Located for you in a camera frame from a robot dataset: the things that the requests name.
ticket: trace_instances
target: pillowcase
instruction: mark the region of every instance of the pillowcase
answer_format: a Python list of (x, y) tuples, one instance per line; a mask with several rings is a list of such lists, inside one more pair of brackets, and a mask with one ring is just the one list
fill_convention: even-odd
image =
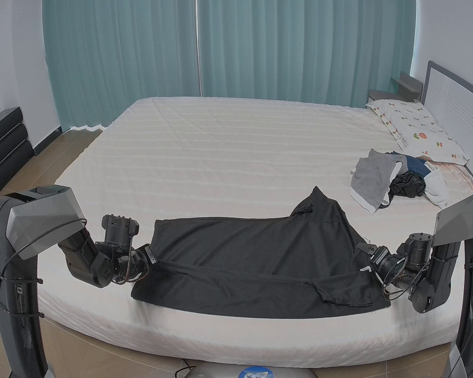
[(404, 154), (465, 165), (468, 157), (420, 102), (379, 99), (366, 104), (388, 127)]

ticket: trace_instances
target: brown tile floor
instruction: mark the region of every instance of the brown tile floor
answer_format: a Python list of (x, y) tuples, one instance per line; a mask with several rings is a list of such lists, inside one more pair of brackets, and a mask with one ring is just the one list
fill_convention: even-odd
[[(61, 135), (39, 156), (32, 158), (7, 184), (2, 194), (54, 183), (99, 133), (72, 130)], [(185, 366), (178, 358), (155, 356), (113, 346), (48, 319), (41, 321), (41, 328), (45, 352), (54, 365), (57, 378), (170, 378), (177, 369)], [(445, 344), (394, 360), (316, 369), (315, 373), (321, 378), (435, 378), (440, 377), (443, 372), (448, 350), (449, 346)], [(196, 365), (198, 361), (188, 362)], [(8, 374), (7, 358), (0, 340), (0, 377)]]

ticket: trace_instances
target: wall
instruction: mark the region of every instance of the wall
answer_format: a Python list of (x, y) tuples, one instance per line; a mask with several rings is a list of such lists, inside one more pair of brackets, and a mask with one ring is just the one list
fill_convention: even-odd
[(0, 111), (20, 106), (32, 146), (59, 127), (45, 63), (42, 0), (0, 0)]
[(417, 0), (411, 75), (421, 81), (433, 60), (473, 84), (473, 0)]

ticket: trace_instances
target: curtain fold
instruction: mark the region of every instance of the curtain fold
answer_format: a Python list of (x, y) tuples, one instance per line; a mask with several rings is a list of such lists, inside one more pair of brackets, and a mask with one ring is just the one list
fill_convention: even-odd
[(199, 96), (195, 0), (43, 0), (62, 128), (109, 125), (150, 96)]
[(415, 0), (198, 0), (204, 96), (362, 107), (409, 72)]

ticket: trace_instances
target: bed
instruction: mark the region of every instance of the bed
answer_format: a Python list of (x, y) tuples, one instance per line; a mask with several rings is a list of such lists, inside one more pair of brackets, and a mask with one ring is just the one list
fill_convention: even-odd
[[(428, 97), (440, 99), (446, 113), (452, 106), (445, 99), (449, 90), (436, 79), (431, 73), (425, 104)], [(458, 138), (455, 128), (448, 131)], [(340, 203), (361, 236), (394, 251), (412, 232), (432, 233), (439, 209), (423, 197), (396, 197), (389, 208), (373, 216), (366, 213), (350, 196), (350, 170), (371, 148), (399, 149), (369, 109), (236, 98), (147, 98), (111, 124), (57, 184), (72, 187), (94, 240), (103, 239), (104, 214), (136, 219), (140, 233), (135, 247), (151, 240), (156, 219), (288, 216), (317, 185)], [(441, 168), (452, 202), (473, 193), (473, 176), (466, 167)], [(450, 298), (426, 314), (416, 313), (402, 296), (389, 308), (346, 317), (258, 319), (135, 301), (131, 285), (95, 288), (72, 278), (63, 252), (52, 247), (39, 255), (39, 277), (44, 279), (39, 306), (76, 331), (159, 355), (301, 368), (355, 365), (451, 341), (460, 318), (463, 264), (461, 248)]]

